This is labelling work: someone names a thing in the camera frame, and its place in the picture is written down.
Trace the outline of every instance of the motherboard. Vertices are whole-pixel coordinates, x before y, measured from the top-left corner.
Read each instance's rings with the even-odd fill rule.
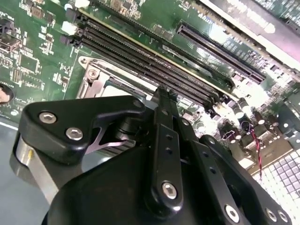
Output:
[[[257,145],[284,133],[276,115],[300,81],[298,55],[286,49],[300,43],[299,17],[294,0],[7,1],[0,116],[18,122],[29,103],[74,98],[133,95],[147,104],[164,85],[198,137],[242,151],[249,167]],[[283,35],[293,41],[283,45]]]

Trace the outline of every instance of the black expansion slot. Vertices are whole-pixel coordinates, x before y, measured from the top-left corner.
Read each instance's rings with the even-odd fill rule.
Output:
[[[177,33],[197,47],[216,57],[216,59],[220,62],[229,65],[241,76],[249,78],[257,84],[260,84],[266,79],[266,76],[256,68],[244,62],[238,56],[232,54],[219,43],[210,40],[208,37],[204,36],[188,24],[182,22],[177,29]]]
[[[156,33],[152,32],[151,30],[147,29],[146,27],[140,25],[139,23],[137,23],[136,21],[125,17],[123,15],[121,15],[120,13],[118,13],[117,11],[115,11],[114,9],[112,9],[110,6],[107,6],[106,4],[102,3],[101,1],[98,0],[94,0],[93,4],[95,4],[95,6],[100,7],[104,10],[106,10],[107,12],[109,12],[110,14],[112,14],[113,16],[115,16],[116,18],[120,19],[123,21],[124,25],[127,26],[131,26],[132,29],[137,29],[140,32],[146,34],[147,36],[149,36],[150,38],[158,41],[162,46],[165,45],[168,48],[172,49],[173,51],[177,52],[178,54],[184,56],[185,58],[187,58],[188,60],[190,60],[191,62],[201,66],[202,68],[206,69],[207,71],[209,71],[214,79],[216,80],[221,80],[219,81],[220,83],[226,83],[227,85],[230,85],[229,89],[232,89],[234,87],[234,84],[231,82],[230,78],[227,78],[225,76],[223,76],[221,73],[218,73],[217,71],[213,70],[212,68],[210,68],[209,66],[203,64],[198,58],[196,58],[195,56],[189,54],[188,52],[182,50],[181,48],[178,48],[176,45],[174,45],[173,43],[161,38],[159,35],[157,35]],[[71,9],[68,9],[66,11],[66,17],[69,20],[69,22],[71,23],[89,23],[89,24],[99,24],[97,21],[89,18],[88,16],[82,14],[79,11],[74,11]]]

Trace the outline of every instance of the gray surface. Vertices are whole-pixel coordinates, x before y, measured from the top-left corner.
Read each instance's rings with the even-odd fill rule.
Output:
[[[0,118],[0,224],[40,225],[49,205],[39,189],[22,181],[12,172],[9,158],[16,131],[2,126],[2,122],[17,126]],[[97,152],[87,155],[82,162],[83,171],[96,166],[103,157]]]

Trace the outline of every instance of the capacitor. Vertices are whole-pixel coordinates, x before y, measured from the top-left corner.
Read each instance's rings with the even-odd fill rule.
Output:
[[[75,1],[71,0],[68,3],[65,4],[64,9],[67,10],[68,8],[70,9],[76,9],[75,7]]]
[[[196,127],[197,127],[197,131],[198,131],[199,133],[205,132],[205,125],[204,125],[204,123],[203,123],[202,121],[199,121],[199,122],[197,123]]]
[[[232,128],[232,130],[233,130],[233,132],[234,132],[234,138],[236,139],[236,140],[240,140],[241,138],[242,138],[242,135],[240,135],[240,131],[239,131],[239,129],[237,129],[236,127],[233,127]]]
[[[228,137],[228,140],[229,140],[230,144],[234,144],[236,142],[236,139],[233,134]]]
[[[279,125],[277,117],[274,116],[273,114],[271,114],[271,115],[268,116],[268,121],[270,122],[270,124],[273,127],[278,127],[278,125]]]
[[[265,120],[263,119],[263,116],[258,111],[254,112],[254,117],[259,125],[264,124]]]
[[[245,98],[241,97],[238,100],[238,104],[240,105],[240,108],[242,109],[242,111],[244,113],[250,112],[251,111],[251,107],[248,105],[247,101],[245,100]]]
[[[232,110],[233,110],[233,113],[236,116],[236,118],[240,119],[244,116],[244,112],[240,109],[239,104],[237,104],[237,103],[234,104],[232,106]]]

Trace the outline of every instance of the electrolytic capacitor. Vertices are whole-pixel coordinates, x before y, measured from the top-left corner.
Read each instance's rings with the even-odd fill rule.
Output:
[[[242,111],[244,113],[250,112],[251,111],[251,107],[248,105],[247,101],[245,100],[245,98],[241,97],[238,100],[238,103],[240,105],[240,108],[242,109]]]
[[[228,137],[228,140],[229,140],[230,144],[234,144],[236,142],[236,139],[235,139],[234,135],[230,135]]]
[[[279,125],[277,117],[274,116],[273,114],[268,116],[268,121],[273,127],[278,127]]]
[[[196,127],[197,127],[197,131],[199,133],[203,133],[205,131],[205,125],[204,125],[204,123],[202,121],[199,121],[197,123]]]
[[[240,119],[244,116],[244,112],[240,109],[239,104],[236,103],[231,108],[236,118]]]
[[[265,120],[263,119],[263,116],[258,111],[254,112],[254,117],[259,125],[264,124]]]
[[[240,131],[239,131],[239,129],[237,129],[236,127],[233,127],[232,128],[232,130],[233,130],[233,132],[234,132],[234,138],[236,139],[236,140],[240,140],[241,138],[242,138],[242,136],[240,135]]]

